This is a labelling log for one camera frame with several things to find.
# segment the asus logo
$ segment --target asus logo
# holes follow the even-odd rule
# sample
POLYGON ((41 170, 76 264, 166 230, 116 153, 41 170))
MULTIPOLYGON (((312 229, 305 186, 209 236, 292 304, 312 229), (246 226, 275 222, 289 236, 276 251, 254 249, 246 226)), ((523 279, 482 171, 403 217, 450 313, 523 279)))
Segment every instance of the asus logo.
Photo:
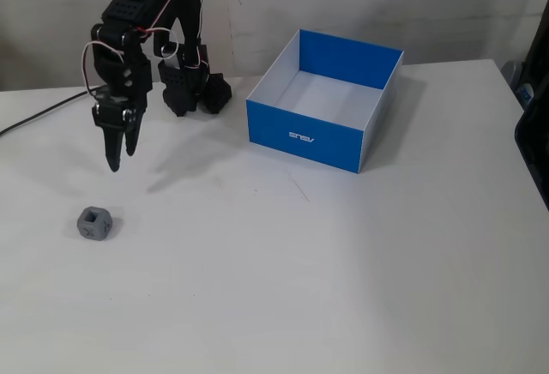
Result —
POLYGON ((291 138, 297 138, 298 140, 307 141, 307 142, 315 141, 314 138, 309 138, 308 136, 301 136, 300 134, 294 134, 293 132, 290 133, 290 137, 291 138))

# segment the black cable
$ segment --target black cable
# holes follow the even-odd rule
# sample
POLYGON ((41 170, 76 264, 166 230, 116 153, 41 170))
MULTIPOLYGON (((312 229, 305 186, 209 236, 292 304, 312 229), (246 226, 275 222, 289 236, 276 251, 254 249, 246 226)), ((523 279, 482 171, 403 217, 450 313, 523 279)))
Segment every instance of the black cable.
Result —
MULTIPOLYGON (((98 89, 103 88, 103 87, 94 88, 94 89, 92 89, 92 92, 97 91, 98 89)), ((65 101, 61 101, 60 103, 55 104, 54 106, 51 106, 50 108, 47 108, 47 109, 43 110, 42 112, 39 112, 38 114, 35 114, 35 115, 33 115, 33 116, 31 116, 27 119, 24 119, 23 121, 20 121, 17 124, 14 124, 14 125, 10 126, 10 127, 6 128, 5 130, 0 131, 0 137, 5 136, 10 131, 13 131, 16 128, 19 128, 19 127, 21 127, 22 125, 24 125, 26 123, 30 123, 31 121, 33 121, 36 118, 42 117, 44 114, 47 114, 48 112, 51 112, 51 111, 55 110, 56 108, 59 108, 60 106, 64 106, 65 104, 69 103, 70 101, 77 100, 77 99, 83 97, 84 95, 87 95, 87 91, 84 91, 82 93, 78 93, 77 95, 74 95, 74 96, 66 99, 65 101)))

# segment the red and white wire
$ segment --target red and white wire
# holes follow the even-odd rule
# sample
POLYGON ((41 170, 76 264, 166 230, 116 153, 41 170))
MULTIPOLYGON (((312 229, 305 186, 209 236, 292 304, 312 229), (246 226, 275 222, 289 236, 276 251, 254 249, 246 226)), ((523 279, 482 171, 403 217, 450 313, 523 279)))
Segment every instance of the red and white wire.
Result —
POLYGON ((167 59, 172 59, 173 57, 178 55, 179 39, 178 39, 178 35, 175 33, 175 31, 173 29, 163 28, 163 27, 156 27, 156 28, 142 29, 142 31, 146 34, 157 33, 159 31, 166 31, 167 33, 170 33, 171 35, 173 35, 173 38, 175 39, 176 50, 173 52, 172 55, 170 55, 168 57, 157 57, 157 58, 162 58, 164 60, 167 60, 167 59))
POLYGON ((168 5, 170 4, 171 1, 173 1, 173 0, 167 0, 167 2, 164 4, 164 7, 162 7, 162 10, 160 11, 160 13, 154 19, 154 21, 151 25, 151 28, 154 28, 154 26, 156 25, 158 20, 161 18, 162 14, 164 14, 164 11, 166 11, 166 8, 168 8, 168 5))
POLYGON ((204 0, 200 0, 200 25, 198 27, 198 39, 202 37, 202 23, 204 21, 204 0))
POLYGON ((202 56, 200 55, 200 49, 197 47, 196 48, 196 54, 198 55, 198 65, 185 65, 185 68, 188 68, 188 69, 199 69, 200 68, 200 64, 201 63, 205 63, 204 61, 202 61, 202 56))

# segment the white wall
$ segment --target white wall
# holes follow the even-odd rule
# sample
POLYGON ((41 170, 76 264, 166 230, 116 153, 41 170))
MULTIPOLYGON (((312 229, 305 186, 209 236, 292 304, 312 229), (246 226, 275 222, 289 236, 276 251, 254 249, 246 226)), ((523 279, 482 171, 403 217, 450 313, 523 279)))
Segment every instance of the white wall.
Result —
MULTIPOLYGON (((0 90, 82 85, 81 50, 110 1, 0 0, 0 90)), ((204 6, 213 71, 233 75, 226 0, 204 6)))
MULTIPOLYGON (((0 90, 81 85, 81 48, 110 1, 0 0, 0 90)), ((204 40, 227 75, 263 73, 300 27, 405 49, 406 63, 502 63, 526 54, 546 1, 205 0, 204 40)))
POLYGON ((527 53, 547 0, 229 0, 235 64, 261 74, 298 28, 406 50, 405 63, 527 53))

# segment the gray object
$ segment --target gray object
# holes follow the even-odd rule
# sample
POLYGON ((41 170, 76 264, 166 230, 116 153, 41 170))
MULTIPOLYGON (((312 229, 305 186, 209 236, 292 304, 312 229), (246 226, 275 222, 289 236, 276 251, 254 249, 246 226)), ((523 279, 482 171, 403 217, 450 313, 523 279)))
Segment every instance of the gray object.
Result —
POLYGON ((78 231, 87 239, 103 241, 111 229, 112 217, 104 208, 86 208, 78 219, 78 231))
POLYGON ((501 69, 501 73, 509 84, 510 88, 515 91, 518 88, 518 82, 522 74, 521 61, 509 61, 501 69))

